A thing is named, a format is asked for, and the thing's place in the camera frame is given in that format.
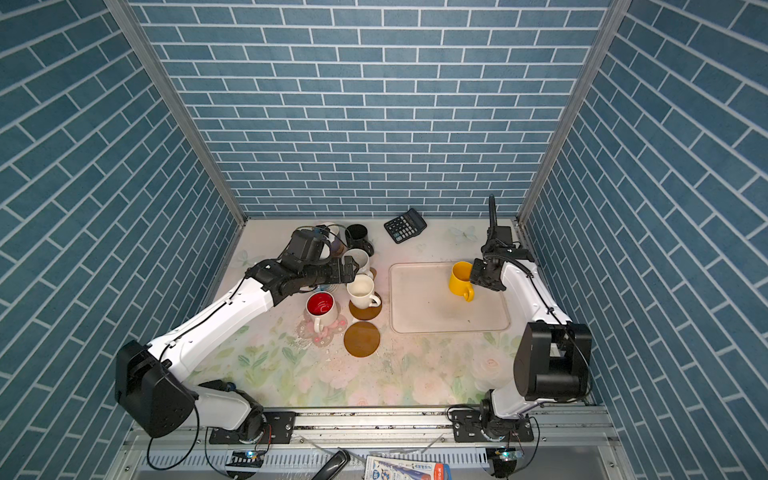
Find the beige rectangular tray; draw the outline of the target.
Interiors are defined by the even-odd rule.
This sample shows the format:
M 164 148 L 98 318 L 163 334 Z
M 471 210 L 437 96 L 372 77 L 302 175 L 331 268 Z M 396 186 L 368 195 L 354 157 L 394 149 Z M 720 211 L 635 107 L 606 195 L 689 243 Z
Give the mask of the beige rectangular tray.
M 390 268 L 390 313 L 401 334 L 501 331 L 511 324 L 499 292 L 474 286 L 466 302 L 449 290 L 455 263 L 401 263 Z

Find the pink flower coaster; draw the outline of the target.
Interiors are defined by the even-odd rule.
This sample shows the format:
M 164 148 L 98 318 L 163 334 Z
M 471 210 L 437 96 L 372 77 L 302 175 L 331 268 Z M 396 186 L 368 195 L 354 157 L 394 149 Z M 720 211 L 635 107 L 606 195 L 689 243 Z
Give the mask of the pink flower coaster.
M 297 335 L 303 340 L 309 340 L 317 347 L 328 346 L 336 334 L 343 334 L 348 327 L 348 321 L 343 315 L 328 326 L 323 326 L 319 320 L 312 317 L 300 321 Z

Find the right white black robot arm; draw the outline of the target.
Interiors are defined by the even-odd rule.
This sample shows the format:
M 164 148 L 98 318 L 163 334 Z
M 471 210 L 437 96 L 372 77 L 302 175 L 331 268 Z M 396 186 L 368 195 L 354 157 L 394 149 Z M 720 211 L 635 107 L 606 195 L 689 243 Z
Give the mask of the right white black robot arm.
M 527 320 L 513 361 L 513 381 L 489 390 L 481 403 L 486 427 L 519 421 L 546 403 L 571 403 L 590 395 L 591 331 L 557 306 L 531 252 L 513 239 L 510 227 L 498 224 L 494 196 L 489 197 L 487 239 L 469 281 L 517 301 Z

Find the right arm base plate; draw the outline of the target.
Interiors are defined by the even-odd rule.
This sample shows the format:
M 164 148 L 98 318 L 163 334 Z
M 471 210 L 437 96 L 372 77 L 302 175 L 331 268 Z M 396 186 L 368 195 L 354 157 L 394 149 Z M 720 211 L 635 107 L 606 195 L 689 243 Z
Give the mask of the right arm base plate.
M 532 442 L 531 424 L 526 419 L 499 419 L 473 408 L 448 409 L 446 417 L 457 443 Z

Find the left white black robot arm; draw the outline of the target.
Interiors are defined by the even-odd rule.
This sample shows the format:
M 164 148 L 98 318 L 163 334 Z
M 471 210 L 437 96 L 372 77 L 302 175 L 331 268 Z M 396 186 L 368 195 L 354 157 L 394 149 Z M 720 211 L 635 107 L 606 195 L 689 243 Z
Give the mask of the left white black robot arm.
M 242 443 L 260 440 L 266 423 L 261 404 L 227 383 L 193 385 L 190 375 L 225 340 L 285 298 L 318 285 L 350 283 L 358 270 L 350 258 L 260 261 L 182 325 L 146 345 L 126 343 L 115 358 L 116 402 L 152 438 L 193 425 L 232 432 Z

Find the black mug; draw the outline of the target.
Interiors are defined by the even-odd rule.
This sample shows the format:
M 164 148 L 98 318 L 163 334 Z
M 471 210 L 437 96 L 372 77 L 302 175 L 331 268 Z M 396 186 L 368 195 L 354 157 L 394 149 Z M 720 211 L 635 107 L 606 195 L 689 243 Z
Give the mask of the black mug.
M 374 255 L 374 247 L 368 239 L 368 229 L 362 224 L 351 224 L 345 228 L 348 249 L 360 249 L 367 255 Z

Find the white mug red inside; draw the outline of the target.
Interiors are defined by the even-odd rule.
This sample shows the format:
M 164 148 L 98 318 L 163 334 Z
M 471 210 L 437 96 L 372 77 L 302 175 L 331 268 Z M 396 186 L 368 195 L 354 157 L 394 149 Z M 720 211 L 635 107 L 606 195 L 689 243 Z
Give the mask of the white mug red inside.
M 339 317 L 338 304 L 328 292 L 314 293 L 305 304 L 304 317 L 312 331 L 321 334 L 326 328 L 335 326 Z

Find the amber glossy round coaster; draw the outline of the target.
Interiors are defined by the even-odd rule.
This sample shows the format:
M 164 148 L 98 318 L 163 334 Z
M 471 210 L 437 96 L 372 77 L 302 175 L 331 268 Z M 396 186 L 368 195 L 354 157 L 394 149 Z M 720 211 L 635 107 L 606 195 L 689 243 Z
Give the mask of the amber glossy round coaster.
M 349 301 L 349 310 L 351 315 L 361 321 L 369 321 L 376 318 L 382 311 L 382 306 L 373 306 L 365 309 L 358 308 L 352 301 Z

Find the lilac mug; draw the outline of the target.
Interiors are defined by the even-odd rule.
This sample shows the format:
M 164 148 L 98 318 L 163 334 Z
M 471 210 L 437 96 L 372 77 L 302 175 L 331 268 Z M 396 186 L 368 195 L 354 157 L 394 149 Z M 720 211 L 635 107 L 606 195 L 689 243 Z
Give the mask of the lilac mug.
M 319 228 L 330 241 L 330 256 L 338 257 L 344 251 L 344 244 L 340 235 L 340 226 L 331 222 L 322 223 Z

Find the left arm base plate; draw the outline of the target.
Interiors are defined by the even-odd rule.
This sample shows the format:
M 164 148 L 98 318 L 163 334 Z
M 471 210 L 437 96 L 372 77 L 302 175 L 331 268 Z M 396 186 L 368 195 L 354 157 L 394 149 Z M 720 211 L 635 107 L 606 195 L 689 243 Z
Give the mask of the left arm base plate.
M 208 441 L 212 445 L 289 444 L 296 418 L 297 413 L 293 411 L 266 411 L 247 419 L 237 430 L 212 428 Z

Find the yellow mug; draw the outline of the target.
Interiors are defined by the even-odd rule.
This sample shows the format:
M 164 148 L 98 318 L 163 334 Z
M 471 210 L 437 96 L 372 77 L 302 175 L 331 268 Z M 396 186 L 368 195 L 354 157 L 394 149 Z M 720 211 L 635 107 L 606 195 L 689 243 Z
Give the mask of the yellow mug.
M 470 282 L 473 265 L 467 261 L 455 263 L 451 268 L 449 290 L 452 294 L 462 297 L 466 302 L 474 300 L 474 287 Z

